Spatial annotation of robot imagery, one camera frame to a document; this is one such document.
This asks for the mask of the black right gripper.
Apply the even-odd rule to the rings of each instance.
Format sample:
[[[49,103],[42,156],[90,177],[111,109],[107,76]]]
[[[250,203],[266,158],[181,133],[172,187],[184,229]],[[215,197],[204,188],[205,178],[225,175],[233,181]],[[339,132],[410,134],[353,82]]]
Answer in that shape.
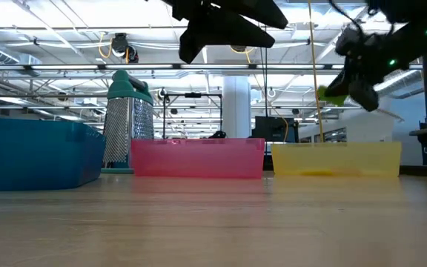
[[[325,97],[349,95],[368,112],[379,107],[372,85],[381,83],[395,70],[409,68],[411,57],[395,34],[364,34],[347,27],[339,36],[335,52],[345,57],[339,75],[325,89]]]

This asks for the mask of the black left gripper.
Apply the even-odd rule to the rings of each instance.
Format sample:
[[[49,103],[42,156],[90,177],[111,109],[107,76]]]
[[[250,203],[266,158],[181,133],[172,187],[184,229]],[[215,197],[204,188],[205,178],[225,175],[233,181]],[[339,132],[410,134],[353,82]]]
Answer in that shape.
[[[180,37],[179,58],[190,64],[208,45],[233,45],[270,48],[275,40],[260,27],[237,13],[285,29],[288,20],[274,0],[161,0],[172,7],[172,17],[188,20]]]

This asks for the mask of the green spatula clear handle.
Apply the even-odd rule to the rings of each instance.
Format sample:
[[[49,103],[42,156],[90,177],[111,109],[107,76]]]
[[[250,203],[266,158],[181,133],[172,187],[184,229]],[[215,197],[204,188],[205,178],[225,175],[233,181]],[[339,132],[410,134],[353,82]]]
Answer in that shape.
[[[338,96],[338,97],[325,97],[324,96],[324,92],[325,92],[326,88],[327,88],[327,86],[325,86],[325,85],[320,85],[318,87],[318,97],[319,97],[320,101],[330,102],[330,103],[332,103],[332,104],[334,104],[336,106],[342,107],[345,104],[346,99],[353,100],[349,95],[347,95],[347,96]],[[404,118],[402,118],[401,116],[398,116],[395,113],[392,113],[390,111],[384,110],[382,108],[378,108],[375,111],[383,113],[383,114],[386,114],[386,115],[389,115],[389,116],[397,119],[399,122],[403,122],[404,121]]]

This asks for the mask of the yellow translucent plastic bin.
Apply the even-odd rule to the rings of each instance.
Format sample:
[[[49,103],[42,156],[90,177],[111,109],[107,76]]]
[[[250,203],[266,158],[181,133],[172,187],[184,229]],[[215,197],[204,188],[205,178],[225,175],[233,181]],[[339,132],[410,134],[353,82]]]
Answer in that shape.
[[[279,176],[397,177],[399,142],[324,142],[273,144],[274,173]]]

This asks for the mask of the white building column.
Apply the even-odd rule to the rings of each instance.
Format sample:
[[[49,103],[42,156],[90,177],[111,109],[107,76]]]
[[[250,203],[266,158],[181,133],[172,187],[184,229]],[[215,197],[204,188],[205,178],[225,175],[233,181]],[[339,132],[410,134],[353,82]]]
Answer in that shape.
[[[229,138],[251,135],[251,86],[247,76],[224,76],[222,128]]]

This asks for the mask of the black box-shaped monitor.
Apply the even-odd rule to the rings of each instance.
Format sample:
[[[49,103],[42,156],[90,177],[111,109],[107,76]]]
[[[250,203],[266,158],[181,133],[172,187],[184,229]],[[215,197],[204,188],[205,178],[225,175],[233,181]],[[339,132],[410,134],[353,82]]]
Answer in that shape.
[[[252,138],[263,138],[267,142],[299,142],[299,123],[294,118],[256,116],[254,121]]]

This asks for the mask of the pink translucent plastic bin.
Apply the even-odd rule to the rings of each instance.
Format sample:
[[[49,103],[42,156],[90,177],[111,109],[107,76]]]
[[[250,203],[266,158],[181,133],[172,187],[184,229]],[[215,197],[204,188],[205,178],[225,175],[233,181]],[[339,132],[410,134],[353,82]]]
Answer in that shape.
[[[265,140],[133,139],[130,165],[138,177],[260,179]]]

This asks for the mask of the teal metal box grater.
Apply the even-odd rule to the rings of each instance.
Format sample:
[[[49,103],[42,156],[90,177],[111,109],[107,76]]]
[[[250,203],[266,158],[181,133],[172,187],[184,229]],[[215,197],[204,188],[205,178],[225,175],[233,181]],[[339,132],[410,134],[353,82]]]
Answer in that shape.
[[[103,135],[106,148],[103,168],[125,172],[130,168],[130,145],[134,139],[153,139],[153,97],[148,84],[125,70],[113,74],[107,92]]]

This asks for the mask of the blue plastic bin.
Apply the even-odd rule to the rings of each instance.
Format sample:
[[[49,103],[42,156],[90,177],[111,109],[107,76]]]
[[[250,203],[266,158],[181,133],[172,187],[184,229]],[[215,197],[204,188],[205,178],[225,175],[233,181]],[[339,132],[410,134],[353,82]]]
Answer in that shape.
[[[0,119],[0,191],[77,188],[99,178],[105,137],[79,122]]]

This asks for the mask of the black background frame rig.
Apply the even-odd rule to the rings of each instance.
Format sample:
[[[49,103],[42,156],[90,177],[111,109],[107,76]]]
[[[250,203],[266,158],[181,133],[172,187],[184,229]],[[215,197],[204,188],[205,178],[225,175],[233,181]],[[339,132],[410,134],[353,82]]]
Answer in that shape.
[[[221,93],[198,93],[198,92],[190,92],[190,93],[165,93],[162,97],[162,138],[166,138],[166,119],[167,112],[171,109],[182,109],[182,106],[173,106],[174,102],[179,98],[184,99],[201,99],[205,97],[209,100],[209,104],[206,106],[196,106],[196,105],[187,105],[185,109],[205,109],[211,110],[216,108],[219,110],[219,129],[223,129],[223,97]]]

